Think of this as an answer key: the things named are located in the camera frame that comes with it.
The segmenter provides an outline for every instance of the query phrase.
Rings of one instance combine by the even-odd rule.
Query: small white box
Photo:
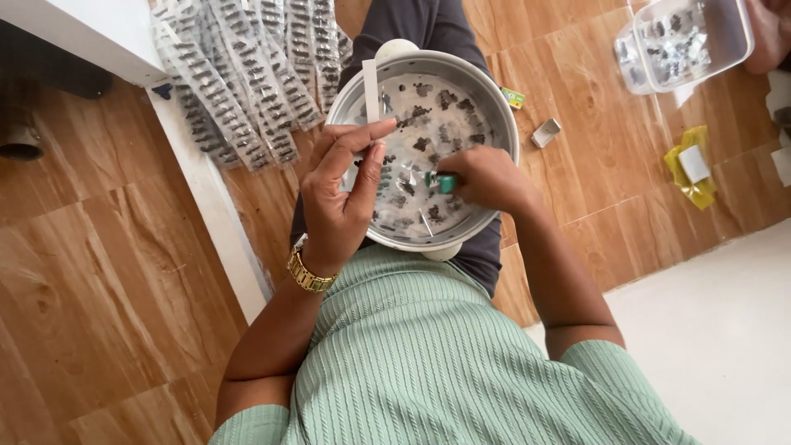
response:
[[[700,152],[700,147],[697,145],[693,145],[679,153],[679,161],[692,184],[711,176],[709,166],[706,165],[703,154]]]

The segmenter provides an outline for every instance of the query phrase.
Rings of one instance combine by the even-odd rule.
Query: woman's left hand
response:
[[[365,238],[384,160],[384,144],[378,139],[395,129],[395,119],[362,127],[327,125],[313,146],[300,190],[308,226],[302,262],[314,275],[329,277],[340,272]],[[360,164],[352,191],[341,192],[343,174],[351,166],[354,154],[371,143],[374,144]]]

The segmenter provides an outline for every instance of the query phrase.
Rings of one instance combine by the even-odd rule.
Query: pot handle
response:
[[[444,261],[448,261],[451,258],[455,257],[456,254],[461,250],[461,245],[462,244],[463,243],[460,242],[459,244],[452,245],[452,246],[448,247],[447,249],[434,250],[433,252],[421,252],[421,253],[423,254],[424,257],[426,257],[426,258],[428,258],[430,260],[444,262]]]
[[[373,58],[375,60],[379,60],[390,55],[401,54],[402,52],[409,51],[420,51],[420,48],[418,48],[418,45],[413,44],[409,40],[393,39],[384,42],[384,44],[379,47],[379,51],[377,51],[377,54],[373,56]]]

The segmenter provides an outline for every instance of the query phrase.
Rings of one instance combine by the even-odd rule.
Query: dark pants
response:
[[[373,0],[362,32],[354,39],[354,61],[341,73],[340,89],[362,69],[362,61],[373,59],[379,47],[392,39],[405,39],[418,48],[442,51],[467,60],[489,74],[486,61],[475,45],[461,0]],[[307,231],[302,214],[302,196],[297,198],[291,223],[291,243]],[[500,217],[461,246],[450,260],[494,296],[500,276]],[[364,249],[374,242],[366,238]]]

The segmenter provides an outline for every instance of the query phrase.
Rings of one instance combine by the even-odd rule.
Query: white tile floor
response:
[[[791,219],[606,298],[689,433],[703,443],[791,443]],[[543,344],[541,325],[527,331]]]

